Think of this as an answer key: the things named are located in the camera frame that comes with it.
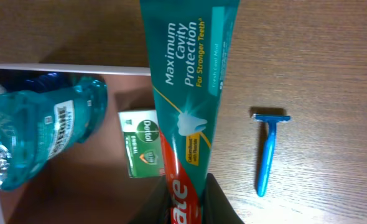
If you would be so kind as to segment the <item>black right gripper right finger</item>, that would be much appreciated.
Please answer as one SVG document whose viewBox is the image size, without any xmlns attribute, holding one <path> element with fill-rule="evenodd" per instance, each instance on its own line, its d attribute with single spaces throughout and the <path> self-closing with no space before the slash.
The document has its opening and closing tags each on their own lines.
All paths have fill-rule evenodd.
<svg viewBox="0 0 367 224">
<path fill-rule="evenodd" d="M 208 173 L 203 193 L 203 224 L 244 224 L 213 174 Z"/>
</svg>

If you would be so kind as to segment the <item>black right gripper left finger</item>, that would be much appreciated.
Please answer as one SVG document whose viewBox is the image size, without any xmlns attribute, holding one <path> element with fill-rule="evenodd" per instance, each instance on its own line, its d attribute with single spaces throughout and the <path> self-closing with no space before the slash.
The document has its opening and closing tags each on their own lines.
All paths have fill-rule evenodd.
<svg viewBox="0 0 367 224">
<path fill-rule="evenodd" d="M 163 176 L 129 224 L 170 224 L 171 203 L 167 181 Z"/>
</svg>

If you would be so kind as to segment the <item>green white soap bar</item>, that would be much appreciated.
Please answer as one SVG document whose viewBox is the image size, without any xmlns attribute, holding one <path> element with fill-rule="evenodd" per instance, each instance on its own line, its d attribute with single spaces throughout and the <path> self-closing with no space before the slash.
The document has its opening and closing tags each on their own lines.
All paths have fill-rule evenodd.
<svg viewBox="0 0 367 224">
<path fill-rule="evenodd" d="M 131 178 L 165 174 L 159 125 L 155 110 L 118 113 Z"/>
</svg>

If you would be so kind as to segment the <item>blue disposable razor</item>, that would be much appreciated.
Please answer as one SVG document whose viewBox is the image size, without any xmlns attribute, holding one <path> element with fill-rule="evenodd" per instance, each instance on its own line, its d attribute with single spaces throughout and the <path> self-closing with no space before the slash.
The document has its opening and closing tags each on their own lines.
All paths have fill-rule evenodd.
<svg viewBox="0 0 367 224">
<path fill-rule="evenodd" d="M 291 117 L 288 115 L 253 114 L 253 120 L 267 124 L 267 138 L 264 142 L 258 174 L 258 182 L 256 185 L 257 195 L 259 197 L 263 197 L 267 191 L 267 185 L 276 147 L 277 124 L 289 122 Z"/>
</svg>

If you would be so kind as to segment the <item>blue mouthwash bottle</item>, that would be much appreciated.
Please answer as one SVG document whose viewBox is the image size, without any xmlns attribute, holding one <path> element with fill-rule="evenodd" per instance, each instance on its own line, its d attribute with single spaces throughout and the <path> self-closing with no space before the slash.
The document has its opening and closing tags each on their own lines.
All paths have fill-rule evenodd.
<svg viewBox="0 0 367 224">
<path fill-rule="evenodd" d="M 0 94 L 0 190 L 14 190 L 48 160 L 85 142 L 101 126 L 106 83 L 83 77 L 67 88 Z"/>
</svg>

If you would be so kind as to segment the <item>green red toothpaste tube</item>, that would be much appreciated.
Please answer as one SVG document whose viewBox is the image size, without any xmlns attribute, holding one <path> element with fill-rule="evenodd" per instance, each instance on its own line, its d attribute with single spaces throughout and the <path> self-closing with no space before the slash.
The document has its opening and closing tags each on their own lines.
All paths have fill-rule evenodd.
<svg viewBox="0 0 367 224">
<path fill-rule="evenodd" d="M 172 223 L 202 223 L 238 0 L 142 0 Z"/>
</svg>

